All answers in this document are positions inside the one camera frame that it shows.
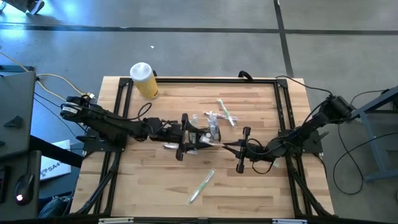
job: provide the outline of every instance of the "red light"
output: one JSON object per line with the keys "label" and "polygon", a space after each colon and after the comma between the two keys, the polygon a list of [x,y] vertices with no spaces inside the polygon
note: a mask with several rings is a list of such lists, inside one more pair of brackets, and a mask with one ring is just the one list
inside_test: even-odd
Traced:
{"label": "red light", "polygon": [[22,195],[17,195],[17,200],[18,200],[19,202],[20,202],[22,199],[24,199]]}

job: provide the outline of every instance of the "gray floor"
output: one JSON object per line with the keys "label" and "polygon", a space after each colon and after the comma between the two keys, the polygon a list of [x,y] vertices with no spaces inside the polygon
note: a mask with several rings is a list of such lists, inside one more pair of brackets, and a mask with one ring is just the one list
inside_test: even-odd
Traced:
{"label": "gray floor", "polygon": [[[0,14],[0,24],[278,28],[271,0],[47,0],[46,4],[38,16],[7,6]],[[398,2],[393,0],[280,0],[280,6],[286,29],[398,29]],[[292,34],[287,35],[287,45],[294,77],[347,100],[362,91],[397,85],[398,35]],[[37,67],[38,73],[63,75],[96,95],[103,76],[128,75],[129,68],[140,61],[151,64],[160,76],[235,77],[240,70],[254,77],[286,74],[279,34],[0,30],[0,46],[1,51],[24,65]],[[0,64],[10,62],[0,58]],[[44,83],[64,97],[76,94],[60,80],[48,77]],[[39,86],[37,92],[61,103]],[[354,103],[360,106],[376,96],[363,95]],[[314,107],[326,95],[308,90],[308,97]],[[52,105],[48,107],[58,113]],[[75,124],[69,125],[75,134],[82,133]],[[323,140],[324,160],[336,214],[398,222],[398,179],[365,184],[363,191],[354,196],[337,190],[331,173],[344,149],[336,126],[323,129],[330,132]],[[348,148],[367,140],[363,127],[357,124],[342,125],[341,133]],[[73,139],[69,130],[37,103],[32,134],[50,142]],[[394,153],[391,156],[397,161]],[[368,146],[358,149],[354,157],[364,174],[376,171]],[[336,181],[347,191],[359,187],[358,172],[348,158],[336,169]]]}

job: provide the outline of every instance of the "computer mouse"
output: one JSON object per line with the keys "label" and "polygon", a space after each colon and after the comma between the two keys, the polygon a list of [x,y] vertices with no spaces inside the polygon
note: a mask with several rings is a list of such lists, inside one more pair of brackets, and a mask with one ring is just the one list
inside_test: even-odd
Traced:
{"label": "computer mouse", "polygon": [[14,196],[15,202],[20,205],[27,205],[33,198],[33,174],[24,174],[18,178],[15,185]]}

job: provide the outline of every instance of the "yellow cup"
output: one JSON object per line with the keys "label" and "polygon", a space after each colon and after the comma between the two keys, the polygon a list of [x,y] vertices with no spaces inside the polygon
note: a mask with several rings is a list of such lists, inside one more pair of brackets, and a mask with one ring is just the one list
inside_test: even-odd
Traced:
{"label": "yellow cup", "polygon": [[156,79],[152,68],[144,62],[133,65],[130,69],[130,76],[144,98],[154,99],[159,94]]}

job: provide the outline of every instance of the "wooden table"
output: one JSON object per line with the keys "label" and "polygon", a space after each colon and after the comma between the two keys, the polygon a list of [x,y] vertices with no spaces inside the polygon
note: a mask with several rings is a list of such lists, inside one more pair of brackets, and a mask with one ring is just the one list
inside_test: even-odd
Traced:
{"label": "wooden table", "polygon": [[[120,77],[104,77],[98,104],[113,110]],[[305,88],[288,81],[296,124],[309,114]],[[279,119],[272,85],[158,83],[159,97],[152,100],[152,108],[145,117],[180,120],[182,113],[198,116],[198,125],[207,125],[203,111],[220,111],[216,102],[223,99],[227,109],[239,118],[236,128],[227,120],[219,120],[223,142],[242,138],[245,126],[252,128],[251,138],[266,145],[277,136]],[[134,87],[129,117],[136,116],[147,100]],[[103,152],[86,158],[81,167],[71,212],[81,208],[98,185]],[[175,159],[175,151],[165,150],[161,142],[137,142],[129,138],[119,167],[112,216],[129,217],[229,217],[269,218],[294,217],[289,181],[284,158],[276,160],[266,175],[259,175],[245,161],[245,171],[235,171],[238,160],[229,151],[211,148],[197,155],[185,154],[182,162]],[[319,202],[333,213],[325,171],[313,155],[304,155],[303,164],[307,184]],[[268,162],[257,162],[255,167],[264,172]],[[197,199],[185,202],[203,182],[211,169],[215,174]],[[105,190],[104,208],[108,189]],[[298,190],[300,207],[302,193]]]}

